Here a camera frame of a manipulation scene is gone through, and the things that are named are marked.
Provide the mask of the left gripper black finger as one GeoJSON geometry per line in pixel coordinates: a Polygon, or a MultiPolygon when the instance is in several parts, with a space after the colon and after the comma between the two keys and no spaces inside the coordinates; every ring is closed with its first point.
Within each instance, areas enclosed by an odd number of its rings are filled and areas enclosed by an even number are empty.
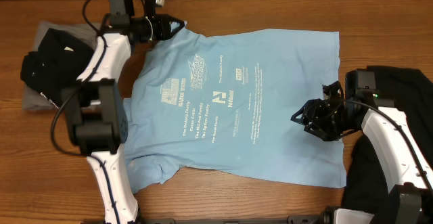
{"type": "Polygon", "coordinates": [[[170,30],[171,31],[180,31],[182,28],[185,27],[185,21],[180,20],[178,18],[169,16],[168,17],[169,23],[170,23],[170,30]]]}
{"type": "Polygon", "coordinates": [[[168,27],[164,31],[164,40],[169,40],[169,39],[173,38],[182,28],[183,28],[182,26],[178,26],[175,28],[172,28],[171,26],[168,27]]]}

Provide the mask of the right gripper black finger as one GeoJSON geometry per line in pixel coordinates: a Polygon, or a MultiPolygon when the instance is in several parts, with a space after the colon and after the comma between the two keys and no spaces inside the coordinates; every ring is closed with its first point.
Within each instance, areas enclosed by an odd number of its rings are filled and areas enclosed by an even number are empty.
{"type": "Polygon", "coordinates": [[[300,125],[308,125],[313,121],[315,110],[320,106],[320,99],[308,100],[297,112],[291,116],[291,121],[300,125]]]}
{"type": "Polygon", "coordinates": [[[324,127],[323,123],[315,123],[313,121],[299,120],[298,124],[304,127],[304,131],[318,137],[319,139],[329,139],[330,134],[324,127]]]}

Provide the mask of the light blue printed t-shirt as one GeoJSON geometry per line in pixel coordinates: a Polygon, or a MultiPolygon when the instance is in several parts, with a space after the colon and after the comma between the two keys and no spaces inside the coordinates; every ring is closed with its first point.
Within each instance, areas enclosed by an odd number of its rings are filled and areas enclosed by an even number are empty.
{"type": "Polygon", "coordinates": [[[205,37],[182,29],[157,43],[124,101],[131,189],[183,167],[344,187],[343,143],[291,121],[338,80],[339,53],[338,32],[307,30],[205,37]]]}

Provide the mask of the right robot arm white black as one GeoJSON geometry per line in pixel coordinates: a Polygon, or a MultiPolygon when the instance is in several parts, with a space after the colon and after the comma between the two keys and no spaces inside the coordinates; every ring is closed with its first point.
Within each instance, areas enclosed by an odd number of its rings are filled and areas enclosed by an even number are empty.
{"type": "Polygon", "coordinates": [[[407,116],[377,86],[374,72],[356,69],[345,83],[322,87],[324,98],[311,99],[291,120],[304,131],[336,141],[357,131],[371,142],[383,170],[388,195],[375,214],[327,208],[313,223],[431,223],[432,167],[407,125],[407,116]]]}

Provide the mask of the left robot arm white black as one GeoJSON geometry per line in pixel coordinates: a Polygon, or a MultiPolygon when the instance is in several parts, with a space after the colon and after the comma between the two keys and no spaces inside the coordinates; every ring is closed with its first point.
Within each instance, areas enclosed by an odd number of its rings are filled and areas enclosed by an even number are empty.
{"type": "Polygon", "coordinates": [[[94,27],[97,47],[76,81],[62,90],[68,136],[86,158],[104,203],[102,223],[144,223],[124,162],[128,122],[118,80],[136,43],[174,37],[185,22],[157,14],[165,0],[109,0],[110,11],[94,27]]]}

